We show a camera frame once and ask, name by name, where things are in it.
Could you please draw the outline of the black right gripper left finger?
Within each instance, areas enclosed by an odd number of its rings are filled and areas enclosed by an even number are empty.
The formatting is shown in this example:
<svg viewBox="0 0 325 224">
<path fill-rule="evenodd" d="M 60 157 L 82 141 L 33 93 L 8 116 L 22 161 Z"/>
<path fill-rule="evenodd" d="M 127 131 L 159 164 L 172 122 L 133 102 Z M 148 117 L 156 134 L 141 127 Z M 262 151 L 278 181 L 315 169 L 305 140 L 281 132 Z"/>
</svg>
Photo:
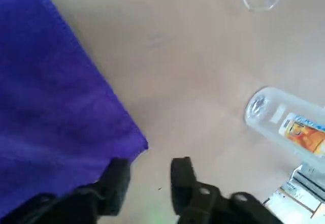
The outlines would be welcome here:
<svg viewBox="0 0 325 224">
<path fill-rule="evenodd" d="M 128 160 L 114 158 L 100 178 L 57 196 L 40 193 L 1 218 L 1 223 L 97 223 L 102 216 L 117 216 L 131 179 Z"/>
</svg>

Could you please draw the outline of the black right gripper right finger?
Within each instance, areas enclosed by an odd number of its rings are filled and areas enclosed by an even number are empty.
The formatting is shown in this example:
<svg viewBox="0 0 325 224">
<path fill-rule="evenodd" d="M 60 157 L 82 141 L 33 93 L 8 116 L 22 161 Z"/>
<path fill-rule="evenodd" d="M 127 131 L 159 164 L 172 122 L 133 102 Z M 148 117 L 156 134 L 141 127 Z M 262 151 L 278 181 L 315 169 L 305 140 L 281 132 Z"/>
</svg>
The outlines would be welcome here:
<svg viewBox="0 0 325 224">
<path fill-rule="evenodd" d="M 216 186 L 199 182 L 190 157 L 171 161 L 171 200 L 177 223 L 282 223 L 249 193 L 225 198 Z"/>
</svg>

